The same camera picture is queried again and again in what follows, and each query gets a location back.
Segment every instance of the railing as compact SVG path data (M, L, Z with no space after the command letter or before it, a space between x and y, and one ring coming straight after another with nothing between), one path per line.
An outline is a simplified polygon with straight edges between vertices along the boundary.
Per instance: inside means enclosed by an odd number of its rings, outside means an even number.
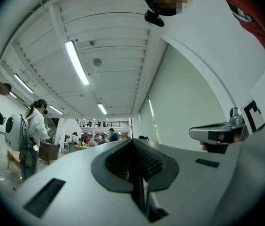
M128 127L129 123L128 121L80 121L76 119L76 122L80 127L93 127L93 128L99 128L99 127Z

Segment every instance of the pants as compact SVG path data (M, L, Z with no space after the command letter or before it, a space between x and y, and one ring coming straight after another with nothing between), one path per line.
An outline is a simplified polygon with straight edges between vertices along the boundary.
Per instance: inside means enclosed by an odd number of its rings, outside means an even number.
M21 165L21 178L25 181L36 172L38 152L33 148L24 146L19 154Z
M68 153L73 153L75 151L75 144L69 143L68 144Z

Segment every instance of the white ceiling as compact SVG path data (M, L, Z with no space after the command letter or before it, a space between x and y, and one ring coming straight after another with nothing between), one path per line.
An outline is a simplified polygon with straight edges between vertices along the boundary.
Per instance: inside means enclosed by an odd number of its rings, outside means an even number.
M0 79L27 104L43 98L68 117L103 119L98 103L108 117L128 117L142 89L140 79L143 83L150 72L144 72L153 29L144 20L147 9L144 0L48 0L11 37L0 59ZM64 47L69 40L90 85L81 83L69 60ZM94 58L102 60L100 67L93 65ZM15 73L34 94L15 80ZM50 108L49 113L56 116Z

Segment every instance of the red shirt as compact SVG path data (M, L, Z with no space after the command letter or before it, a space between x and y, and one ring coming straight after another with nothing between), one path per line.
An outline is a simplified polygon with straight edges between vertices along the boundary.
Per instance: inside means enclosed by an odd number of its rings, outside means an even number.
M238 21L241 26L248 32L253 34L262 44L265 49L265 17L260 12L260 9L253 0L226 0L239 8L246 15L249 15L255 19L253 22Z

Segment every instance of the floor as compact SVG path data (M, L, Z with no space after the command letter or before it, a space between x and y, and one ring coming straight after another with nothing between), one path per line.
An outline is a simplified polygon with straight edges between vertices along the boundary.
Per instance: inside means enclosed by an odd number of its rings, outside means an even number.
M38 160L38 171L41 171L49 165L43 160ZM7 145L5 136L0 134L0 192L7 198L12 198L16 189L21 185L21 170L14 164L10 163L8 169Z

